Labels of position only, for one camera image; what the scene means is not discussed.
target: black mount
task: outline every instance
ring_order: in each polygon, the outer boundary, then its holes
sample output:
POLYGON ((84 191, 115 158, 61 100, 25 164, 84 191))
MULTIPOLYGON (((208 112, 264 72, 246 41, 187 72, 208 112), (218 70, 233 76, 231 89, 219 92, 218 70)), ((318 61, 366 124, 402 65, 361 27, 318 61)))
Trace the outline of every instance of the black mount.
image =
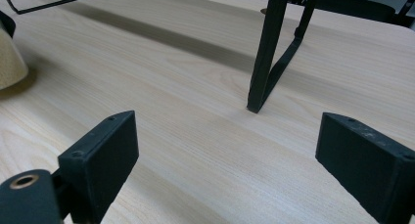
POLYGON ((323 113, 316 158, 379 223, 409 223, 414 151, 353 118, 323 113))
POLYGON ((268 0, 262 35, 256 55, 254 72, 251 78, 250 94, 247 108, 251 112, 258 113, 290 63, 299 48, 305 31, 311 20, 317 0, 307 0, 300 20, 300 25, 295 32, 294 41, 271 69, 278 38, 281 32, 288 0, 268 0))
POLYGON ((100 223, 138 158, 134 112, 112 115, 58 156, 0 185, 2 223, 100 223))

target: beige object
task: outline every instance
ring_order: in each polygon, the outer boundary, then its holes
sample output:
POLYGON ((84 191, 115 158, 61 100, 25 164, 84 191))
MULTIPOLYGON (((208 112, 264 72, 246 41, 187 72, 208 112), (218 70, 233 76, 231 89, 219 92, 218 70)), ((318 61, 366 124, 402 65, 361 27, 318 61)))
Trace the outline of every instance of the beige object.
POLYGON ((0 90, 21 81, 27 74, 27 66, 12 38, 0 29, 0 90))

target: light wood grain surface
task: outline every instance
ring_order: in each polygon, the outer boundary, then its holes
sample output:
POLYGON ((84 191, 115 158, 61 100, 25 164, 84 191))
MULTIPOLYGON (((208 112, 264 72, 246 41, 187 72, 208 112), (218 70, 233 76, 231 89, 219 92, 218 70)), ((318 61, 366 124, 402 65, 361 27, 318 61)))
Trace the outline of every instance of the light wood grain surface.
MULTIPOLYGON (((140 157, 104 223, 376 223, 314 158, 321 114, 414 150, 415 33, 316 11, 254 114, 266 3, 81 0, 18 16, 0 0, 30 69, 0 92, 0 181, 54 171, 102 119, 135 110, 140 157)), ((301 12, 288 6, 276 59, 301 12)))

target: black metal leg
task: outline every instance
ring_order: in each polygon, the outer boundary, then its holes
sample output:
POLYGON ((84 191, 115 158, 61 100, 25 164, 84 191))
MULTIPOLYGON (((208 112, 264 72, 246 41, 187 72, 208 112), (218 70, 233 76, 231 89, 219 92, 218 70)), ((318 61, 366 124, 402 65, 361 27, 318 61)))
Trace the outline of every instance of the black metal leg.
POLYGON ((300 25, 295 32, 296 38, 272 69, 272 59, 274 58, 275 49, 280 36, 288 0, 268 1, 262 35, 254 65, 254 72, 251 79, 250 94, 248 96, 247 108, 249 111, 255 113, 260 111, 285 68, 290 63, 290 60, 293 58, 302 42, 302 38, 304 37, 305 31, 311 20, 316 1, 317 0, 307 1, 304 12, 302 13, 300 25))
POLYGON ((69 2, 73 2, 73 1, 77 1, 77 0, 62 0, 62 1, 57 1, 57 2, 53 2, 53 3, 50 3, 50 4, 38 6, 38 7, 33 7, 33 8, 25 9, 25 10, 18 10, 15 7, 15 5, 13 5, 12 0, 6 0, 6 1, 7 1, 7 3, 9 3, 9 6, 12 8, 12 10, 14 12, 18 13, 19 15, 21 15, 21 14, 25 14, 25 13, 29 13, 29 12, 34 12, 34 11, 46 9, 46 8, 49 8, 49 7, 59 6, 59 5, 66 4, 66 3, 69 3, 69 2))

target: black 3d-printed part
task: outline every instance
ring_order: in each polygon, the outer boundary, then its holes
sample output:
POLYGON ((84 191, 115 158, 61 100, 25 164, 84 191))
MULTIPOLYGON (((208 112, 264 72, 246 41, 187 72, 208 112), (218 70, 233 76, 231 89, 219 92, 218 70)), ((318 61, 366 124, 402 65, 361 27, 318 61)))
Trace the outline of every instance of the black 3d-printed part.
POLYGON ((1 184, 0 223, 61 223, 48 171, 30 170, 1 184))
POLYGON ((82 199, 70 212, 72 220, 101 222, 137 158, 134 112, 110 116, 62 153, 62 180, 82 199))
POLYGON ((323 113, 316 158, 378 222, 409 222, 415 152, 355 119, 323 113))

